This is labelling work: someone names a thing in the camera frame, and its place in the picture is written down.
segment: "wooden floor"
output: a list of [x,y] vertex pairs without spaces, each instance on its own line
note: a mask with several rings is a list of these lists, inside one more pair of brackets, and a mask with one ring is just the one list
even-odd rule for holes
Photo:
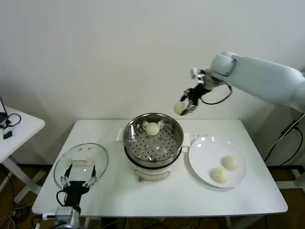
[[[41,170],[41,168],[23,168],[22,169],[28,176],[34,177],[36,173]],[[0,166],[0,182],[6,176],[6,169]],[[272,176],[276,181],[282,180],[293,180],[294,177],[288,170],[274,170],[271,172]],[[15,176],[11,177],[13,182],[13,187],[15,190],[15,194],[22,190],[24,185],[20,182]],[[250,229],[305,229],[305,194],[300,189],[291,189],[291,190],[282,190],[281,191],[286,202],[288,203],[289,210],[284,214],[277,215],[268,215],[265,218],[260,219],[258,222],[253,224]],[[33,193],[29,193],[25,199],[20,203],[16,204],[15,208],[27,205],[35,201],[36,195]],[[10,214],[12,211],[13,204],[13,195],[11,186],[9,183],[5,186],[0,194],[0,218],[4,217],[7,214]],[[30,213],[30,215],[26,218],[26,220],[18,225],[16,225],[19,229],[30,229],[31,228],[31,219],[35,216],[34,213]],[[7,229],[8,223],[5,221],[8,217],[2,219],[0,221],[0,229]],[[235,217],[232,219],[232,222],[238,220],[239,217]],[[153,219],[132,219],[132,222],[129,224],[127,229],[143,229],[144,227],[148,227],[151,225]],[[126,219],[118,219],[116,223],[112,226],[116,225],[118,229],[125,229],[124,225],[126,223]],[[152,229],[178,229],[179,227],[175,224],[177,223],[181,228],[186,229],[186,227],[191,223],[188,227],[189,229],[226,229],[226,223],[224,218],[183,218],[183,219],[165,219],[163,224],[156,225],[152,227]],[[89,228],[98,229],[100,228],[98,225],[101,225],[99,220],[91,220],[89,224]],[[48,229],[53,226],[52,221],[41,221],[41,229]]]

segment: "pot handle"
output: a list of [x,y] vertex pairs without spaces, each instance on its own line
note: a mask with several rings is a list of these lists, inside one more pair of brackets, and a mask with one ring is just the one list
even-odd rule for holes
[[188,148],[191,147],[191,137],[189,133],[183,133],[182,152],[187,153]]
[[119,130],[118,135],[116,137],[116,140],[118,142],[122,142],[123,141],[123,129],[122,128]]

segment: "white table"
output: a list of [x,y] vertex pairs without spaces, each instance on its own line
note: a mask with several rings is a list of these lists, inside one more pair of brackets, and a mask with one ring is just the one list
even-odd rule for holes
[[[196,136],[216,135],[227,139],[243,154],[246,176],[229,189],[204,183],[192,170],[188,153],[175,162],[174,172],[161,181],[139,182],[123,150],[116,142],[127,120],[80,120],[74,125],[57,160],[81,143],[98,143],[109,155],[109,164],[101,179],[82,196],[82,216],[94,217],[214,217],[260,215],[241,220],[234,228],[245,228],[264,214],[288,210],[251,138],[239,120],[178,120],[185,132]],[[49,173],[32,211],[55,212],[59,204],[55,194],[60,188]]]
[[[37,185],[37,182],[45,175],[45,172],[40,171],[33,180],[30,179],[20,168],[19,166],[9,158],[20,146],[22,146],[26,141],[33,137],[38,131],[40,131],[44,126],[45,122],[39,118],[33,117],[29,114],[17,111],[15,109],[6,107],[8,115],[12,113],[19,114],[22,118],[21,122],[14,126],[12,129],[13,136],[8,139],[3,139],[0,137],[0,163],[2,163],[8,170],[10,170],[9,176],[14,174],[18,177],[26,187],[15,196],[15,202],[19,203],[29,191],[32,191],[36,194],[39,193],[41,187]],[[16,123],[19,118],[16,115],[10,117],[12,124]],[[0,185],[0,192],[8,182],[6,177]]]

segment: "white plate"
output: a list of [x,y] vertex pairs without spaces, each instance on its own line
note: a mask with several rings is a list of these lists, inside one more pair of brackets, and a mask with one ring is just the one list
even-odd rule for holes
[[[227,169],[222,160],[226,156],[235,156],[238,159],[239,167],[236,170]],[[215,136],[203,136],[193,142],[189,159],[195,173],[205,182],[216,187],[235,187],[245,176],[245,162],[228,141],[224,141]],[[226,183],[217,183],[212,177],[212,170],[222,167],[229,173],[229,179]]]

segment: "stainless steel pot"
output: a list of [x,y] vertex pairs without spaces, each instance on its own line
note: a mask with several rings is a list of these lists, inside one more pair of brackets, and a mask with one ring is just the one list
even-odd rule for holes
[[[160,131],[146,133],[149,123],[157,123]],[[181,152],[183,131],[179,123],[165,114],[148,113],[131,120],[123,133],[127,157],[137,166],[159,169],[173,163]]]

